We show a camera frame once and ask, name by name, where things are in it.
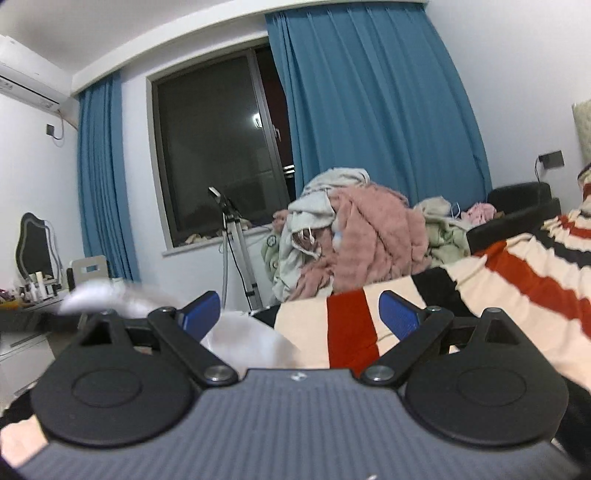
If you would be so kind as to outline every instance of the window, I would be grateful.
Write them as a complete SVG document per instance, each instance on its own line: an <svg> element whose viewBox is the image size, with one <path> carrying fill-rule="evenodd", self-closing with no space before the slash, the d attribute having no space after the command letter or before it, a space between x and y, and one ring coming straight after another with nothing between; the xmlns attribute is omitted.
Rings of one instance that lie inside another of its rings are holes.
<svg viewBox="0 0 591 480"><path fill-rule="evenodd" d="M194 233L220 235L221 213L209 186L232 199L254 226L270 223L290 192L293 197L284 173L292 184L287 106L271 49L200 64L153 87L158 169L173 245Z"/></svg>

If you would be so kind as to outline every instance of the windowsill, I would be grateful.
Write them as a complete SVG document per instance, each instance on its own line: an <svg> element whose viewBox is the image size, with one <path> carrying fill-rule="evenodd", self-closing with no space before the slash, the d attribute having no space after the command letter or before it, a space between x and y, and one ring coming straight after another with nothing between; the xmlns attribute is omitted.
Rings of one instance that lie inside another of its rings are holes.
<svg viewBox="0 0 591 480"><path fill-rule="evenodd" d="M248 230L243 231L244 238L248 238L249 236L261 234L261 233L271 233L272 227L271 224L256 226ZM201 242L196 242L190 245L182 245L181 247L172 247L165 252L162 252L163 257L172 257L173 255L183 254L185 252L190 252L192 250L198 250L200 248L210 247L212 245L219 245L223 241L221 236L216 238L210 238L209 240L202 240Z"/></svg>

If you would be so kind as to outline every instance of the mirror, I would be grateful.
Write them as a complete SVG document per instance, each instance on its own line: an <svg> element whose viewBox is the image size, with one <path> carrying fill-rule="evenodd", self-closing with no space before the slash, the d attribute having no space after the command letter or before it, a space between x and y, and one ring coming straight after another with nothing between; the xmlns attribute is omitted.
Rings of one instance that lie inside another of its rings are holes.
<svg viewBox="0 0 591 480"><path fill-rule="evenodd" d="M40 220L30 212L21 218L21 233L18 238L16 261L17 268L25 281L29 281L29 275L43 272L47 278L56 278L54 264L58 265L57 255L51 247L51 231L44 220Z"/></svg>

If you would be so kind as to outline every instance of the black chair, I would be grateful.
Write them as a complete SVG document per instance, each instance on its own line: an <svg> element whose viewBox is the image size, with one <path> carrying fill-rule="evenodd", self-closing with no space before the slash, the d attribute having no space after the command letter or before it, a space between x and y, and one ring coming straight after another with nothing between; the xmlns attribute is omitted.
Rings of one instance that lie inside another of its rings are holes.
<svg viewBox="0 0 591 480"><path fill-rule="evenodd" d="M499 240L532 231L544 220L561 214L560 200L552 198L550 185L536 181L495 189L488 194L487 202L505 216L474 227L467 233L473 254Z"/></svg>

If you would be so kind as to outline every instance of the air conditioner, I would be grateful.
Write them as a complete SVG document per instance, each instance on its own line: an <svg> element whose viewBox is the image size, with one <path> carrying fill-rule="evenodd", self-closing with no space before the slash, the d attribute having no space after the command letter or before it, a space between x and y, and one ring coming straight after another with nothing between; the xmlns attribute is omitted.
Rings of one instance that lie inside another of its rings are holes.
<svg viewBox="0 0 591 480"><path fill-rule="evenodd" d="M70 96L72 76L10 37L0 35L0 93L49 112Z"/></svg>

